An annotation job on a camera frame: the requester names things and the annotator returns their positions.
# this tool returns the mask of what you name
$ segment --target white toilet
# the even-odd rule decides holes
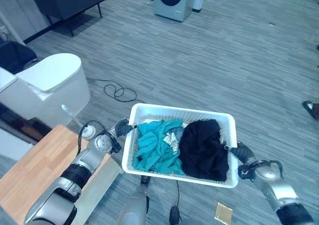
[[[81,59],[74,54],[51,55],[15,75],[0,67],[0,103],[26,120],[36,117],[51,128],[67,125],[72,118],[61,105],[77,115],[89,100]]]

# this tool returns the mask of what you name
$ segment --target wooden table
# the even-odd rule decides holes
[[[55,127],[0,179],[0,206],[18,223],[69,166],[77,153],[78,135],[63,125]],[[82,140],[82,149],[88,141]],[[78,209],[73,225],[84,224],[114,179],[122,170],[106,155],[75,203]]]

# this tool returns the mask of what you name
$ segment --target toilet lid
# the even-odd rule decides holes
[[[15,82],[14,74],[8,72],[6,69],[0,67],[0,92]]]
[[[80,70],[80,67],[81,59],[78,56],[59,53],[44,58],[16,76],[45,92],[65,82]]]

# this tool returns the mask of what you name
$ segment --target small gold tile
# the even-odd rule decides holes
[[[233,210],[220,202],[217,203],[216,212],[215,212],[215,219],[220,221],[225,225],[230,225],[231,223],[231,216],[233,214]]]

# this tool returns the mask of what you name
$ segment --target wall outlet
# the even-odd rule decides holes
[[[5,26],[0,27],[0,37],[4,41],[7,41],[9,38],[9,32]]]

